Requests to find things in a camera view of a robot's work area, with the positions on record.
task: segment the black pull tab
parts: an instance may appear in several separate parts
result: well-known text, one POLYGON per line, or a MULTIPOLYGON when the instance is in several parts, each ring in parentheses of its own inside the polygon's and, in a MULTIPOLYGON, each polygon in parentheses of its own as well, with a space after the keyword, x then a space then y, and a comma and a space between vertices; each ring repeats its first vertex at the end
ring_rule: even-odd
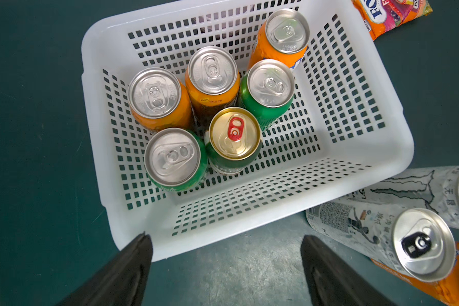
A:
POLYGON ((416 232, 404 238, 401 242, 401 246, 410 258, 418 258, 432 248, 432 242, 427 234, 416 232))

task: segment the white can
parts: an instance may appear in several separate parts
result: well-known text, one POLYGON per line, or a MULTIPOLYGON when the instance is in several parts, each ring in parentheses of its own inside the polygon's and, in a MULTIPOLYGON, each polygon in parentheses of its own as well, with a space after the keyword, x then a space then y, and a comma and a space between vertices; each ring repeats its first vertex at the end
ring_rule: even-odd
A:
POLYGON ((308 209, 306 219, 316 231, 423 282, 447 277, 454 266, 452 233, 427 209, 338 199, 308 209))
POLYGON ((342 198, 427 208, 448 226, 459 229, 459 166, 406 169, 342 198))

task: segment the orange can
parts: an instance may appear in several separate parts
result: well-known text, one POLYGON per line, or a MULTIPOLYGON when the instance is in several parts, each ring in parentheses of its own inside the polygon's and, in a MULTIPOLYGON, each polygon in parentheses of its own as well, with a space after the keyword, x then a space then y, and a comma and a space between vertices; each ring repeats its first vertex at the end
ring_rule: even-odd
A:
POLYGON ((166 69, 147 68, 138 73, 129 84, 128 101, 136 121, 153 133, 194 125, 187 89, 166 69))
POLYGON ((248 70, 264 59, 278 60, 291 70, 299 65, 309 41, 309 26, 295 10, 276 10, 258 30, 248 70))
POLYGON ((459 306, 459 242, 456 243, 456 249, 456 263, 454 265, 452 272, 446 278, 433 283, 421 282, 416 278, 412 278, 401 273, 398 273, 396 271, 393 271, 389 267, 377 262, 376 260, 372 261, 377 266, 404 280, 410 285, 415 286, 421 291, 435 297, 442 303, 449 306, 459 306))
POLYGON ((200 48, 190 58, 185 85, 197 121, 208 126, 220 110, 234 106, 240 89, 238 67, 226 50, 200 48))

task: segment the green can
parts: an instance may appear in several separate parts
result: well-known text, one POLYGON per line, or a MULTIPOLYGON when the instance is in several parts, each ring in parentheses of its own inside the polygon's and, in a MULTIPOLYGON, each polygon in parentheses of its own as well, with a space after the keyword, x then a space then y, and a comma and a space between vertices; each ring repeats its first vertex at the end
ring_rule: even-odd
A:
POLYGON ((262 147, 257 119, 247 110, 228 107, 217 113, 204 142, 211 166, 222 175, 235 175, 250 165, 262 147))
POLYGON ((286 65, 262 60, 241 80, 238 106, 250 111, 265 131, 291 106, 294 86, 294 76, 286 65))
POLYGON ((182 192, 204 180, 208 156, 196 134, 168 128, 148 142, 144 166, 153 184, 169 192, 182 192))

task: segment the drink can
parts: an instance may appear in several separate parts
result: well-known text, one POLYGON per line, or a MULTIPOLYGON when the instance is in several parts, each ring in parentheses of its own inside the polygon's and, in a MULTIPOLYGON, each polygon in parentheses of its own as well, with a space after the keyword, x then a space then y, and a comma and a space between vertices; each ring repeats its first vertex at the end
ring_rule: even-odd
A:
POLYGON ((454 266, 452 233, 427 209, 341 199, 308 209, 306 218, 316 231, 422 282, 439 281, 454 266))
POLYGON ((190 58, 185 85, 197 120, 207 127, 217 112, 234 106, 240 88, 238 67, 226 50, 200 48, 190 58))
POLYGON ((148 142, 144 166, 153 184, 170 192, 181 192, 204 180, 208 156, 204 143, 193 132, 168 128, 148 142))
POLYGON ((258 30, 247 70, 264 59, 278 60, 294 70, 304 57, 308 42, 306 18, 292 9, 276 10, 258 30))
POLYGON ((265 131, 291 106, 294 95, 291 70, 276 60, 262 60, 243 77, 238 106, 250 111, 265 131))
POLYGON ((437 300, 449 306, 459 306, 459 242, 456 243, 456 263, 452 272, 446 278, 438 282, 424 283, 416 278, 412 278, 396 271, 392 271, 387 266, 372 260, 377 266, 383 268, 387 272, 397 276, 410 285, 415 286, 421 291, 435 297, 437 300))
POLYGON ((427 208, 459 229, 459 166, 406 169, 344 198, 427 208))
POLYGON ((217 113, 204 142, 211 166, 222 175, 235 175, 257 158, 262 132, 247 110, 228 107, 217 113))
POLYGON ((138 73, 129 84, 128 101, 136 121, 153 133, 193 126, 187 90, 166 69, 147 68, 138 73))

